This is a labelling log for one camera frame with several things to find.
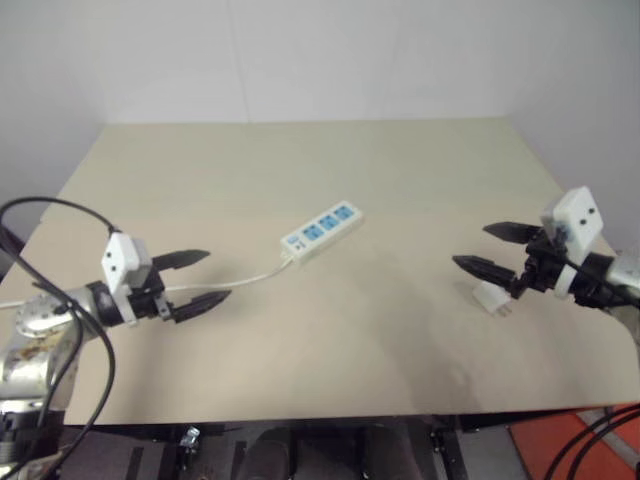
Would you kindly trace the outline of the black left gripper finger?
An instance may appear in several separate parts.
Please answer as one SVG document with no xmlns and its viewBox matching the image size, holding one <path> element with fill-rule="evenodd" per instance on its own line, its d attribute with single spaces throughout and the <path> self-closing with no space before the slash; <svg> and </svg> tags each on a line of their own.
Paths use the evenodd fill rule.
<svg viewBox="0 0 640 480">
<path fill-rule="evenodd" d="M 176 323 L 182 323 L 195 317 L 204 315 L 208 311 L 226 300 L 232 293 L 231 290 L 212 291 L 191 299 L 187 304 L 172 307 L 171 319 Z"/>
<path fill-rule="evenodd" d="M 157 272 L 182 269 L 198 263 L 209 255 L 209 251 L 201 249 L 177 250 L 153 257 L 152 269 Z"/>
</svg>

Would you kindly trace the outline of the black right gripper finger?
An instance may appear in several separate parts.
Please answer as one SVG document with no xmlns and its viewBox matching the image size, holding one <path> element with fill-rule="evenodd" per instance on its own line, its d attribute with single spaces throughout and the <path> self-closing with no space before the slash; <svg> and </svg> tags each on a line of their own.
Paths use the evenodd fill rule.
<svg viewBox="0 0 640 480">
<path fill-rule="evenodd" d="M 519 222 L 503 221 L 486 225 L 483 227 L 483 231 L 505 242 L 526 245 L 539 239 L 543 228 Z"/>
<path fill-rule="evenodd" d="M 514 271 L 475 255 L 454 255 L 454 263 L 475 278 L 509 290 L 514 281 Z"/>
</svg>

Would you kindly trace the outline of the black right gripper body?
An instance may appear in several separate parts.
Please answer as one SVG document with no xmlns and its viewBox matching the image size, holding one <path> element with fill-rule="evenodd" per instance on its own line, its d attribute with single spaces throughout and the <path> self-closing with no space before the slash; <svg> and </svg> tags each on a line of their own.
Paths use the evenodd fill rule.
<svg viewBox="0 0 640 480">
<path fill-rule="evenodd" d="M 553 290 L 567 260 L 567 248 L 558 240 L 550 240 L 543 228 L 529 230 L 522 243 L 528 257 L 522 274 L 510 283 L 509 294 L 514 299 L 528 289 L 542 293 Z"/>
</svg>

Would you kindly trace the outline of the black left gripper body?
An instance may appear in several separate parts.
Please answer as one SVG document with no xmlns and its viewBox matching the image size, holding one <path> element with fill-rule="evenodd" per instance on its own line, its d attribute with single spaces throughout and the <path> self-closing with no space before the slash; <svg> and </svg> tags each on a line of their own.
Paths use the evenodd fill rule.
<svg viewBox="0 0 640 480">
<path fill-rule="evenodd" d="M 167 299 L 165 284 L 155 268 L 150 270 L 141 287 L 131 288 L 127 299 L 136 319 L 173 319 L 172 304 Z"/>
</svg>

